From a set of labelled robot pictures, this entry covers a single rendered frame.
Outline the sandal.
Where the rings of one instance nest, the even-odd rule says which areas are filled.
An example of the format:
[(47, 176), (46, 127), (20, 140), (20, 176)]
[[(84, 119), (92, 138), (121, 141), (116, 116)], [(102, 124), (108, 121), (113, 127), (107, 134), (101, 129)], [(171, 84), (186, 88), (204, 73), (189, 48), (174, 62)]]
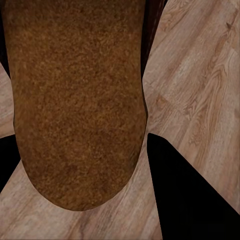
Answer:
[(87, 211), (129, 182), (148, 121), (143, 76), (168, 0), (0, 0), (0, 62), (24, 169)]

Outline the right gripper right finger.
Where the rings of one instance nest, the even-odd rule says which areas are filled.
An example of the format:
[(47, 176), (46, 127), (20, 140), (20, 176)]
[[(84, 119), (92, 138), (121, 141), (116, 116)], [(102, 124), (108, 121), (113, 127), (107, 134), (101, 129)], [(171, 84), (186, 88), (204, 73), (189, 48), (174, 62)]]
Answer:
[(163, 240), (240, 240), (240, 214), (164, 137), (147, 135)]

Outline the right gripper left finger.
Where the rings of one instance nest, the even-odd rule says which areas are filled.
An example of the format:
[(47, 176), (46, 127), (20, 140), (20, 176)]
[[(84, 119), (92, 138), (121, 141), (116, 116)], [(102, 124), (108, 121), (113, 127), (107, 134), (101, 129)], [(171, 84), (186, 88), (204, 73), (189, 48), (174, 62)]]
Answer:
[(0, 138), (0, 193), (21, 160), (16, 135)]

